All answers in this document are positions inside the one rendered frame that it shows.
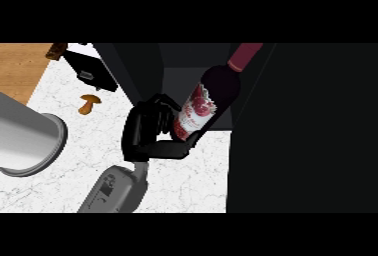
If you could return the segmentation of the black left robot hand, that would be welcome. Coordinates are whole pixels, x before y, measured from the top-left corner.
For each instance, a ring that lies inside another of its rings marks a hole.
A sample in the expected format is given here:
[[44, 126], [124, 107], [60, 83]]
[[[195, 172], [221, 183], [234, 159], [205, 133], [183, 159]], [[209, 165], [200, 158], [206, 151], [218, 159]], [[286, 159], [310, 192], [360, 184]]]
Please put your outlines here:
[[121, 136], [121, 151], [128, 162], [150, 158], [180, 160], [202, 136], [196, 131], [181, 140], [174, 134], [174, 113], [181, 107], [166, 94], [155, 94], [131, 108]]

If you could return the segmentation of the dark red wine bottle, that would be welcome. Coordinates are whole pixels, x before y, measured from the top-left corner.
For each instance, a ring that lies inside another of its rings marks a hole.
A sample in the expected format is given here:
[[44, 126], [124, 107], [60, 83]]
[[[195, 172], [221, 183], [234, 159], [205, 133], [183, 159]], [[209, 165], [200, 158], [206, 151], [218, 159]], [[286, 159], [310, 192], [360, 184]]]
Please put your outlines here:
[[171, 136], [175, 140], [187, 141], [193, 134], [202, 136], [230, 107], [240, 92], [239, 74], [261, 47], [261, 43], [242, 43], [226, 64], [203, 72], [172, 121]]

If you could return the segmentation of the dark open cabinet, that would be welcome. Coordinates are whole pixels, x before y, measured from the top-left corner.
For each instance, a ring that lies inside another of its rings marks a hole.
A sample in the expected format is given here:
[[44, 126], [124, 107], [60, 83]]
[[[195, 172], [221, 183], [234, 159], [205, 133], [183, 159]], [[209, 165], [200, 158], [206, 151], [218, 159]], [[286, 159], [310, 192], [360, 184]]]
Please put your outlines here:
[[[240, 43], [94, 43], [133, 104], [165, 93], [183, 105], [205, 70], [226, 64]], [[231, 130], [262, 73], [274, 43], [262, 43], [240, 75], [240, 93], [211, 126]]]

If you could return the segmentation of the brown mushroom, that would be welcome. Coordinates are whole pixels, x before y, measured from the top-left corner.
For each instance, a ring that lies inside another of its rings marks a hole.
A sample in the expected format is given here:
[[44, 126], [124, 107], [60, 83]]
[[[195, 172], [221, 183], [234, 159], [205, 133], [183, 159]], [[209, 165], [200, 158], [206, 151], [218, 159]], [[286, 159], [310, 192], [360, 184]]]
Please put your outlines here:
[[85, 103], [81, 106], [81, 108], [78, 109], [78, 113], [81, 115], [87, 115], [91, 112], [93, 105], [100, 104], [102, 101], [100, 101], [100, 98], [96, 95], [91, 95], [91, 94], [82, 95], [81, 99], [85, 101]]

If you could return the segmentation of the large grey metal cylinder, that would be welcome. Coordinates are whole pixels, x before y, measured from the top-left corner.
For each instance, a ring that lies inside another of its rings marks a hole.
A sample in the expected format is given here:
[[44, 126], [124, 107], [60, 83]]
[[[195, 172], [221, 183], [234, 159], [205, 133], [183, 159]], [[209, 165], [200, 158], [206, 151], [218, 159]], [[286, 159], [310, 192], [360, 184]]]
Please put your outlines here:
[[59, 157], [66, 139], [63, 120], [0, 93], [0, 172], [10, 177], [41, 172]]

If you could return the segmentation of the black box appliance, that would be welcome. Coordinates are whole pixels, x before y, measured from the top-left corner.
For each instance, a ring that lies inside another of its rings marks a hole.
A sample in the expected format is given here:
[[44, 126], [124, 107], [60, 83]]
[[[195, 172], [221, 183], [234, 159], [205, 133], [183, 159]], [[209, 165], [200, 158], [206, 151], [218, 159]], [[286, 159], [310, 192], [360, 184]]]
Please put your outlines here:
[[63, 58], [72, 67], [76, 78], [96, 89], [110, 92], [116, 91], [118, 84], [99, 58], [75, 53], [69, 50], [63, 53]]

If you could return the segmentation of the small brown object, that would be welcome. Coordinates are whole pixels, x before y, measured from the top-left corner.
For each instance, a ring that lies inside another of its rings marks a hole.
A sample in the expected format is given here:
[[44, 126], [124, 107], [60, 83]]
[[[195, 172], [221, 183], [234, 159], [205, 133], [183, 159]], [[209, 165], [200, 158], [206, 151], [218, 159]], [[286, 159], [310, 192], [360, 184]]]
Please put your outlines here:
[[45, 58], [50, 60], [59, 60], [66, 48], [66, 43], [54, 43], [45, 53]]

